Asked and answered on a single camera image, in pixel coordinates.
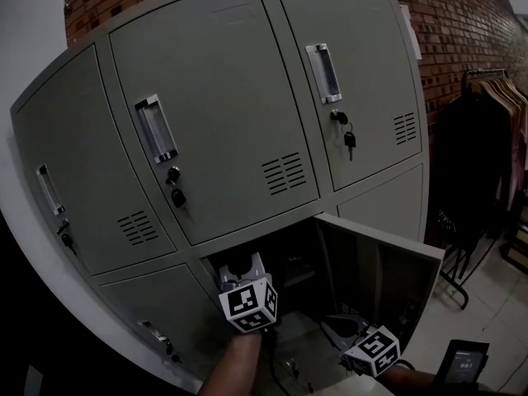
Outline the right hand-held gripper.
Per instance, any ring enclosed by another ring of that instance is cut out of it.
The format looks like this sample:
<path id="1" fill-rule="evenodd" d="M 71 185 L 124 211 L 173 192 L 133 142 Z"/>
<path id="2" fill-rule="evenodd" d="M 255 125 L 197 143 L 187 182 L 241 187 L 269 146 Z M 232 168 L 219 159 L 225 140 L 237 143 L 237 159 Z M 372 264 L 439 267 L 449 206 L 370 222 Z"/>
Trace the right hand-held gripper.
<path id="1" fill-rule="evenodd" d="M 375 328 L 355 313 L 328 315 L 321 329 L 337 349 L 339 364 L 359 375 L 376 378 L 401 356 L 399 340 L 390 330 Z"/>

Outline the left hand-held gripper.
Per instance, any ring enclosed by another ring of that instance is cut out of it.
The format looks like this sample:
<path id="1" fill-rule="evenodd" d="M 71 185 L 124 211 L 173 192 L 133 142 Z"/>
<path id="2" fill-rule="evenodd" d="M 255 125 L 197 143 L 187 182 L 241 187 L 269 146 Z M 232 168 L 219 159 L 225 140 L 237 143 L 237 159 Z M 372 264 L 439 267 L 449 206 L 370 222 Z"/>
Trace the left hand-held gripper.
<path id="1" fill-rule="evenodd" d="M 276 322 L 278 295 L 258 252 L 219 269 L 219 301 L 226 319 L 241 333 Z"/>

